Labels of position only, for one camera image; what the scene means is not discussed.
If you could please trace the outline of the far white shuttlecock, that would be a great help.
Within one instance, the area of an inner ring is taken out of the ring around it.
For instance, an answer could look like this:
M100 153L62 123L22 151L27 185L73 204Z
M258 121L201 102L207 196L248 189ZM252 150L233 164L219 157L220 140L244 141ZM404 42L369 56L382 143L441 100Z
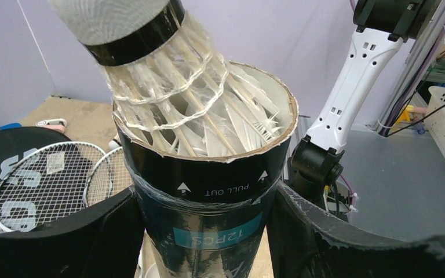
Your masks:
M113 139L108 143L108 147L111 151L120 148L122 146L119 134L116 134Z

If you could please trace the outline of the lower white badminton racket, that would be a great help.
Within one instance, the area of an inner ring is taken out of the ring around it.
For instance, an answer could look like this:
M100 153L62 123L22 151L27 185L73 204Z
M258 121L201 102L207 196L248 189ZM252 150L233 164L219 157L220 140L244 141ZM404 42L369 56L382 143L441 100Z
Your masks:
M133 184L125 165L123 148L119 147L103 156L87 178L83 193L85 207L100 203Z

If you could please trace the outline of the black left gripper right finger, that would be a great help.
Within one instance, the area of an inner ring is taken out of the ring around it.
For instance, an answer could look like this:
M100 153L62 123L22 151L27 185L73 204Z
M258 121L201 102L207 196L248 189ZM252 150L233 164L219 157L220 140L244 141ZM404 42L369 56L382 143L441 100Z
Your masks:
M402 242L375 235L282 182L267 233L275 277L445 277L445 236Z

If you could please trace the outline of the pink white small object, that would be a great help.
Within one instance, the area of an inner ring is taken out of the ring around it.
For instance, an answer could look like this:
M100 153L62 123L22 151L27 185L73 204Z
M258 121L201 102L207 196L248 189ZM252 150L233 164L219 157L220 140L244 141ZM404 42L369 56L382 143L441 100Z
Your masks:
M68 122L63 118L44 119L36 122L35 125L36 127L43 127L64 134L68 126Z

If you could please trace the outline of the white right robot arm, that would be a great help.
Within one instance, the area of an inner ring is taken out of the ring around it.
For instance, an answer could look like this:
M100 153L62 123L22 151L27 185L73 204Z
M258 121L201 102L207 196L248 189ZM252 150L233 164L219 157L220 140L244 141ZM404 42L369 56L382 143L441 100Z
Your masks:
M324 209L325 186L336 187L348 133L379 74L408 39L428 25L439 1L357 1L356 30L331 93L293 151L297 175L291 188Z

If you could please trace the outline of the white badminton racket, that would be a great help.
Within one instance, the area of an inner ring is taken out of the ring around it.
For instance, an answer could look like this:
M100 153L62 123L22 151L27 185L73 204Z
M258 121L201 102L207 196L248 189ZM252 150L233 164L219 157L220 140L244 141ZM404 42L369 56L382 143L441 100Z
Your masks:
M0 232L29 232L86 208L87 178L105 155L82 141L31 151L0 182Z
M125 165L123 148L119 147L103 156L87 178L83 193L85 207L100 203L133 184Z

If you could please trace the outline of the black shuttlecock tube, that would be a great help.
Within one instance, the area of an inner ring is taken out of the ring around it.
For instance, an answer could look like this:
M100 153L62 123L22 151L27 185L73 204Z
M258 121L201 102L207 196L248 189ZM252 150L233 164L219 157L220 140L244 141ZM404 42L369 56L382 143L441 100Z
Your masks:
M114 122L160 277L248 277L282 176L298 107L287 86L254 66L284 113L283 134L234 158L185 158L149 149Z

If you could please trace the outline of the black racket bag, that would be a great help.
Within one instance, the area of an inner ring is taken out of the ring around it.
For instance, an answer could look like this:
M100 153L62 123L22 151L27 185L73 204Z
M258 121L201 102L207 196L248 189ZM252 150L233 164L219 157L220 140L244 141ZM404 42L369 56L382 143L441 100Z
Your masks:
M85 208L98 146L40 127L0 130L0 233L28 232Z

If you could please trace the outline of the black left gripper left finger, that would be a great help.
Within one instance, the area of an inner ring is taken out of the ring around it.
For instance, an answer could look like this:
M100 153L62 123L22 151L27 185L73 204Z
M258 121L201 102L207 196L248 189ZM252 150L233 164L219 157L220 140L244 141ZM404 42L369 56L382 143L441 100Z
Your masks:
M0 234L0 277L134 277L144 237L134 189L29 232Z

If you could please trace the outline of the upper white badminton racket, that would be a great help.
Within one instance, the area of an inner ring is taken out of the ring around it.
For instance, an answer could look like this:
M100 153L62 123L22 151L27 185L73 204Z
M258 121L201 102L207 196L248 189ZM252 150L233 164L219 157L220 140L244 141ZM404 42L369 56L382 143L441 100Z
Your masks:
M87 178L105 155L82 141L31 151L0 182L0 232L29 232L86 208Z

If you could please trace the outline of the white feather shuttlecock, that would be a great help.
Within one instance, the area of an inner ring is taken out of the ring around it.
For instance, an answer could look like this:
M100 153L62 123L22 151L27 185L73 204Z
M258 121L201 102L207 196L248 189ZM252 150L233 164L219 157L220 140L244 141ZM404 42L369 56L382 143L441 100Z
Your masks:
M260 149L282 132L260 82L230 63L180 1L50 1L103 70L134 138L178 156Z

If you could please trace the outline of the blue small object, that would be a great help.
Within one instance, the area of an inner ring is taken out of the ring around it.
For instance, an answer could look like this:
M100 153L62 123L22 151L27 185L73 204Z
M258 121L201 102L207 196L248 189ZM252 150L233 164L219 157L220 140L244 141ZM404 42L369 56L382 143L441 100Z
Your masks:
M14 123L8 123L8 124L0 126L0 130L14 129L14 128L20 128L20 127L22 127L22 125L19 122L14 122Z

